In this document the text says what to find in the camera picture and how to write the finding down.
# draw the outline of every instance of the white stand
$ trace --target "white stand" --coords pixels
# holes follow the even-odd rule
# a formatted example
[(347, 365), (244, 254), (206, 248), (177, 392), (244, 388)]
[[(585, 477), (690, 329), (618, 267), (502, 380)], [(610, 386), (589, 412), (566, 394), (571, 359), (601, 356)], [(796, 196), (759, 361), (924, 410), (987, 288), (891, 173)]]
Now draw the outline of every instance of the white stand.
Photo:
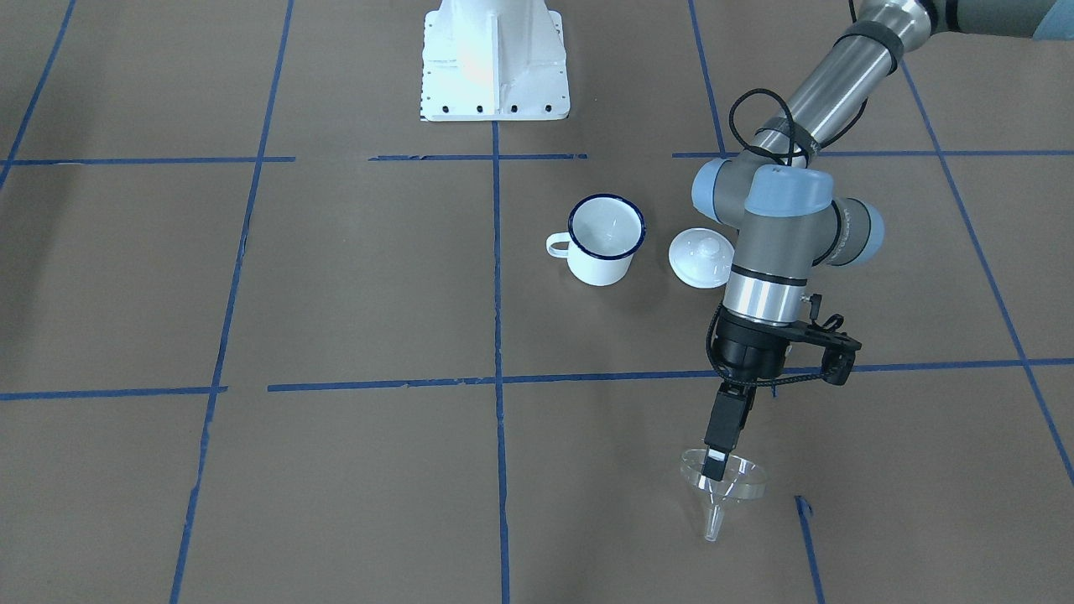
[(442, 0), (425, 15), (421, 118), (563, 119), (563, 18), (543, 0)]

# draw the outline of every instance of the gray surface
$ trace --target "gray surface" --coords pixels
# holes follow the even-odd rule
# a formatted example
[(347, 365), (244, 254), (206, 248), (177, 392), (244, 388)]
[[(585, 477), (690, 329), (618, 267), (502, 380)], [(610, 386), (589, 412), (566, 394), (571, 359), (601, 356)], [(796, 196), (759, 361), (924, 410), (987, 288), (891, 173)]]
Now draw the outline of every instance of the gray surface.
[[(17, 158), (255, 156), (285, 6), (78, 2)], [(674, 277), (671, 239), (735, 239), (691, 207), (705, 159), (671, 158), (716, 149), (690, 6), (553, 2), (572, 114), (505, 124), (499, 150), (589, 159), (496, 171), (367, 161), (494, 148), (488, 124), (418, 121), (436, 2), (296, 2), (266, 141), (296, 161), (259, 172), (233, 315), (252, 163), (14, 167), (0, 190), (0, 601), (165, 602), (178, 560), (182, 603), (503, 602), (505, 562), (513, 602), (813, 602), (794, 495), (815, 512), (828, 602), (1074, 600), (1074, 487), (935, 156), (815, 163), (887, 220), (872, 262), (811, 278), (872, 371), (759, 393), (739, 452), (770, 472), (768, 495), (730, 513), (723, 543), (697, 534), (676, 460), (700, 445), (715, 383), (651, 373), (705, 369), (722, 296)], [(3, 3), (4, 157), (66, 8)], [(789, 95), (844, 11), (696, 2), (728, 150), (730, 102)], [(1072, 53), (949, 34), (909, 61), (945, 149), (1071, 149)], [(739, 124), (772, 112), (757, 100)], [(831, 150), (932, 148), (899, 73)], [(1070, 445), (1072, 158), (947, 161)], [(649, 225), (608, 288), (543, 250), (598, 191)], [(817, 358), (799, 346), (788, 364)], [(921, 364), (976, 361), (1007, 366)], [(229, 389), (206, 418), (218, 365)], [(637, 379), (578, 375), (594, 373)], [(546, 374), (561, 382), (518, 383)], [(483, 384), (442, 386), (463, 377)], [(267, 391), (294, 383), (351, 389)]]

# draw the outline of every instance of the funnel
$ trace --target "funnel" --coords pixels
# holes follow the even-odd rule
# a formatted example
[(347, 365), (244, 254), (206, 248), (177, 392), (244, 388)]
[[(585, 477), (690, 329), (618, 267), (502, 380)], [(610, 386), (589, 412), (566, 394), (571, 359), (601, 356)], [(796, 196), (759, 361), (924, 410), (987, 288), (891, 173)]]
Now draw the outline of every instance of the funnel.
[(714, 542), (724, 522), (724, 512), (737, 503), (763, 498), (768, 474), (756, 463), (731, 455), (727, 457), (724, 479), (711, 480), (701, 474), (707, 452), (706, 449), (686, 450), (682, 454), (679, 470), (701, 495), (705, 509), (702, 534), (705, 541)]

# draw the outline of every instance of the white mounting plate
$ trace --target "white mounting plate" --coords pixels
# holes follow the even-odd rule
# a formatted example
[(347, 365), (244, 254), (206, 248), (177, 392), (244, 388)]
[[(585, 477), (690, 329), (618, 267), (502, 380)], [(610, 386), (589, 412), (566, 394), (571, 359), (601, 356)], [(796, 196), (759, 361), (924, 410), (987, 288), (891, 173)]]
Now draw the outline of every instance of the white mounting plate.
[[(437, 13), (425, 15), (426, 48)], [(562, 43), (563, 17), (555, 11), (548, 13)], [(424, 121), (550, 120), (563, 119), (570, 113), (566, 66), (532, 64), (517, 82), (505, 86), (496, 110), (495, 91), (467, 80), (456, 57), (451, 55), (453, 52), (445, 48), (442, 55), (423, 61), (421, 119)]]

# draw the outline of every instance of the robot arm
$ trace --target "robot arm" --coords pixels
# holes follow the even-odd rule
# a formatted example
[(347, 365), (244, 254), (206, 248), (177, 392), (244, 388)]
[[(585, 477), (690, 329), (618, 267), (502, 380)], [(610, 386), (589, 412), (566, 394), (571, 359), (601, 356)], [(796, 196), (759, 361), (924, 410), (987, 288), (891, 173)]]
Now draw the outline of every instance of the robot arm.
[[(845, 384), (860, 344), (817, 325), (806, 297), (812, 267), (868, 260), (884, 238), (872, 206), (833, 198), (831, 177), (808, 167), (902, 56), (938, 32), (1074, 38), (1074, 0), (866, 0), (860, 18), (735, 159), (706, 164), (694, 181), (699, 212), (739, 230), (724, 301), (709, 330), (709, 358), (724, 378), (709, 420), (703, 474), (723, 479), (757, 387), (821, 378)], [(796, 320), (812, 302), (811, 321)], [(825, 349), (821, 372), (779, 379), (792, 342)]]

